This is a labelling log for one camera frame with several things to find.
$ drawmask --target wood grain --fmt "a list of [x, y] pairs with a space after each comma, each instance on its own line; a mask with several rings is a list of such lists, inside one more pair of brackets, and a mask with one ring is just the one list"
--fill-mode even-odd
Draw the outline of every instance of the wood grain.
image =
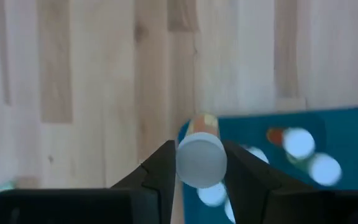
[[311, 108], [358, 105], [358, 1], [298, 4], [301, 94]]
[[11, 87], [9, 81], [7, 39], [6, 39], [6, 10], [5, 0], [0, 0], [0, 66], [2, 75], [2, 90], [4, 102], [11, 105]]
[[135, 90], [135, 1], [104, 1], [95, 21], [103, 68], [103, 121], [106, 186], [110, 187], [139, 165], [138, 105]]
[[12, 106], [0, 106], [0, 184], [42, 178], [37, 3], [5, 3]]
[[198, 30], [196, 0], [168, 0], [169, 31]]
[[135, 1], [135, 23], [146, 34], [137, 41], [135, 49], [141, 161], [172, 137], [166, 10], [167, 2], [164, 0]]
[[172, 133], [176, 136], [179, 129], [195, 115], [195, 34], [190, 32], [170, 33], [170, 77], [172, 99]]
[[275, 1], [274, 77], [278, 97], [298, 96], [296, 70], [298, 0]]
[[38, 177], [18, 176], [15, 179], [15, 188], [17, 189], [38, 189], [40, 188], [40, 179]]
[[271, 0], [198, 1], [196, 112], [275, 110], [273, 11]]
[[73, 119], [68, 0], [38, 0], [41, 118]]
[[303, 111], [307, 109], [305, 98], [277, 98], [276, 110], [278, 112]]
[[103, 76], [107, 1], [70, 1], [71, 124], [44, 123], [42, 165], [46, 187], [104, 187]]

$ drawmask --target wooden table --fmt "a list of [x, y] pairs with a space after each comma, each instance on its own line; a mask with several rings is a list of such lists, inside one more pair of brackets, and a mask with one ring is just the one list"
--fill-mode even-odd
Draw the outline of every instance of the wooden table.
[[358, 1], [0, 0], [0, 184], [108, 187], [195, 113], [349, 105]]

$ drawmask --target white dot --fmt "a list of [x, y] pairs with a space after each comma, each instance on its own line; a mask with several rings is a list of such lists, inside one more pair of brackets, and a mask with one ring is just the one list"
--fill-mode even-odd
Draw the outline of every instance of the white dot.
[[229, 200], [227, 200], [226, 204], [224, 205], [224, 213], [226, 213], [226, 216], [230, 219], [231, 222], [236, 223], [236, 220], [234, 219], [233, 209], [231, 208], [231, 203]]
[[295, 159], [306, 159], [314, 153], [315, 143], [307, 130], [290, 128], [284, 132], [283, 147]]
[[197, 194], [200, 200], [210, 207], [220, 206], [226, 199], [226, 189], [221, 182], [212, 187], [197, 189]]
[[327, 154], [319, 153], [309, 164], [309, 175], [323, 186], [332, 186], [342, 177], [342, 169], [338, 161]]
[[258, 157], [259, 159], [262, 159], [264, 162], [269, 163], [269, 160], [267, 159], [264, 152], [256, 147], [251, 147], [248, 149], [250, 153], [252, 153], [254, 156]]

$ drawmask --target white cylinder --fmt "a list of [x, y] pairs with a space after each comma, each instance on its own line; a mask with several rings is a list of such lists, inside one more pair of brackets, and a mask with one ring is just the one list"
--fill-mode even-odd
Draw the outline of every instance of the white cylinder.
[[313, 136], [303, 128], [289, 128], [283, 133], [283, 148], [295, 159], [306, 159], [314, 153]]
[[205, 189], [197, 189], [200, 200], [209, 207], [218, 207], [226, 199], [226, 188], [222, 182]]
[[177, 174], [184, 183], [203, 189], [223, 180], [227, 155], [218, 137], [210, 133], [194, 133], [179, 143], [176, 163]]
[[332, 186], [342, 177], [338, 161], [325, 153], [318, 153], [310, 160], [309, 175], [318, 184]]

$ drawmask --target bottle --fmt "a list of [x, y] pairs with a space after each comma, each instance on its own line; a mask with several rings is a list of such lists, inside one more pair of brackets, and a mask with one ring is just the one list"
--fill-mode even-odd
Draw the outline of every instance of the bottle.
[[177, 147], [176, 165], [179, 178], [198, 189], [223, 180], [227, 155], [219, 139], [217, 117], [198, 114], [190, 121], [186, 136]]

